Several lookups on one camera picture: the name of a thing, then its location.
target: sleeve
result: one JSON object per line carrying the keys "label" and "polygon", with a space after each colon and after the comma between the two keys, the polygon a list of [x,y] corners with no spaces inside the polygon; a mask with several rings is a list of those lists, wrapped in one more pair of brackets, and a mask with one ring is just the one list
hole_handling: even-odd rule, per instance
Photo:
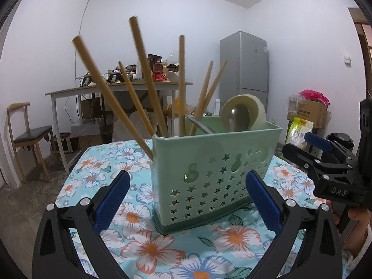
{"label": "sleeve", "polygon": [[360,262],[363,255],[367,251],[369,245],[371,244],[371,241],[372,241],[372,230],[371,230],[371,226],[369,225],[366,242],[364,243],[364,246],[360,250],[358,256],[353,258],[353,255],[351,255],[349,251],[345,251],[347,253],[347,262],[346,262],[347,270],[352,271],[356,267],[356,265]]}

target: floral tablecloth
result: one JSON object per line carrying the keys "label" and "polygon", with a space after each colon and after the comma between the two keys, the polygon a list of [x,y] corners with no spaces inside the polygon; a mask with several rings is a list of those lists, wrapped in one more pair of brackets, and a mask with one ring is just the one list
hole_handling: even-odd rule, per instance
{"label": "floral tablecloth", "polygon": [[[146,142],[151,147],[152,141]],[[101,237],[132,279],[245,279],[275,237],[253,203],[205,226],[167,236],[157,233],[151,218],[150,160],[133,140],[90,147],[68,176],[56,204],[72,206],[81,198],[92,198],[121,170],[131,177],[130,190]],[[313,181],[305,173],[276,156],[264,181],[303,207],[316,209],[325,202],[314,197]],[[77,232],[71,233],[85,271],[97,277]],[[299,231],[281,274],[293,265],[303,236]],[[348,274],[345,266],[343,274]]]}

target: metal screw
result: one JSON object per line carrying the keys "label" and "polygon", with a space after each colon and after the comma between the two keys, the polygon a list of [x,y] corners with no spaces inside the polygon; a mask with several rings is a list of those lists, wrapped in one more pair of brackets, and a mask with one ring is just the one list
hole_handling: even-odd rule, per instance
{"label": "metal screw", "polygon": [[322,204],[322,210],[323,210],[323,211],[329,211],[329,206],[326,205],[325,203]]}
{"label": "metal screw", "polygon": [[287,206],[290,206],[292,208],[296,205],[296,202],[293,199],[287,199],[285,203]]}
{"label": "metal screw", "polygon": [[54,209],[54,203],[50,203],[46,206],[46,210],[52,211]]}
{"label": "metal screw", "polygon": [[83,198],[83,199],[81,199],[80,204],[82,206],[87,206],[88,204],[90,204],[90,199],[89,198]]}

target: plastic basket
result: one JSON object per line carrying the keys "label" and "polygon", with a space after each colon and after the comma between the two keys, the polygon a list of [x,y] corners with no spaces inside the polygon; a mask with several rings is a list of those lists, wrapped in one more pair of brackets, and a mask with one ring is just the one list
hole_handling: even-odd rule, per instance
{"label": "plastic basket", "polygon": [[[200,226],[221,218],[250,202],[245,187],[249,171],[264,177],[282,129],[266,123],[265,129],[224,133],[219,116],[202,123],[216,134],[153,137],[154,220],[158,232]],[[191,122],[186,119],[186,131]]]}

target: chair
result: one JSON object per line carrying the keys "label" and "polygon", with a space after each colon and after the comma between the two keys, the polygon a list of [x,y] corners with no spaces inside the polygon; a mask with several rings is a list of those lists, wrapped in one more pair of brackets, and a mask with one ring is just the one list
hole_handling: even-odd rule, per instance
{"label": "chair", "polygon": [[[18,164],[19,171],[21,172],[23,181],[25,182],[26,181],[25,173],[22,170],[21,163],[19,161],[16,148],[27,147],[28,151],[32,150],[32,154],[33,154],[33,157],[35,158],[36,164],[39,165],[38,159],[37,159],[36,154],[35,154],[35,149],[33,147],[35,145],[36,151],[37,151],[38,156],[39,156],[40,163],[41,163],[41,165],[44,169],[44,172],[45,172],[45,176],[46,176],[47,180],[49,182],[51,182],[52,180],[49,177],[47,167],[45,166],[43,157],[41,155],[41,151],[40,151],[40,147],[39,147],[39,141],[42,140],[42,139],[45,139],[46,141],[48,141],[49,140],[49,135],[48,134],[50,133],[51,140],[52,140],[52,147],[53,147],[53,150],[55,152],[54,154],[55,154],[56,159],[59,162],[59,158],[58,158],[58,155],[57,155],[57,147],[56,147],[56,144],[55,144],[55,141],[54,141],[54,138],[53,138],[52,126],[44,126],[44,127],[30,129],[30,123],[28,121],[28,114],[27,114],[27,106],[30,106],[30,103],[15,103],[15,104],[9,105],[8,108],[6,109],[7,116],[8,116],[9,134],[10,134],[10,140],[12,142],[12,147],[13,147],[13,151],[14,151],[14,157],[16,158],[16,162]],[[11,112],[14,112],[14,111],[16,111],[18,109],[21,109],[23,107],[25,108],[25,124],[26,124],[27,131],[25,133],[23,133],[22,135],[20,135],[19,137],[17,137],[16,139],[13,139],[12,125],[10,123]]]}

